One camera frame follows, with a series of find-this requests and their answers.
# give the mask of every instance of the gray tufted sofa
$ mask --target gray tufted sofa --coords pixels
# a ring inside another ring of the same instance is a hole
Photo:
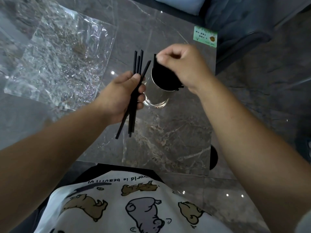
[[[273,0],[206,0],[198,16],[155,0],[134,1],[218,32],[216,74],[272,38]]]

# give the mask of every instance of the person's right hand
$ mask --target person's right hand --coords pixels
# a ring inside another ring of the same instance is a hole
[[[213,75],[198,49],[192,45],[173,44],[157,54],[157,61],[172,70],[196,95],[204,86],[203,82]]]

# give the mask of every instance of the forearm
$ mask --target forearm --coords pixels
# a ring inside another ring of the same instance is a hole
[[[0,225],[5,227],[0,232],[35,210],[105,127],[104,116],[90,104],[0,151]]]
[[[271,231],[276,232],[275,225],[284,226],[283,232],[293,231],[300,217],[311,208],[310,165],[215,77],[208,78],[201,88],[199,98],[233,173]]]

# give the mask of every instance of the person's left hand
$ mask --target person's left hand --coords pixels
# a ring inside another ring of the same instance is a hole
[[[108,125],[122,121],[128,104],[130,103],[131,93],[137,87],[139,81],[139,74],[133,76],[131,71],[127,71],[116,77],[100,92],[94,103],[105,116],[105,119],[108,120]],[[138,92],[141,93],[137,99],[138,110],[144,107],[142,102],[146,97],[145,94],[142,93],[145,91],[146,86],[142,84],[138,89]]]

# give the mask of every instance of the green card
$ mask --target green card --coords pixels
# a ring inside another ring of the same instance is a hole
[[[193,32],[193,39],[206,45],[217,47],[217,33],[207,28],[195,26]]]

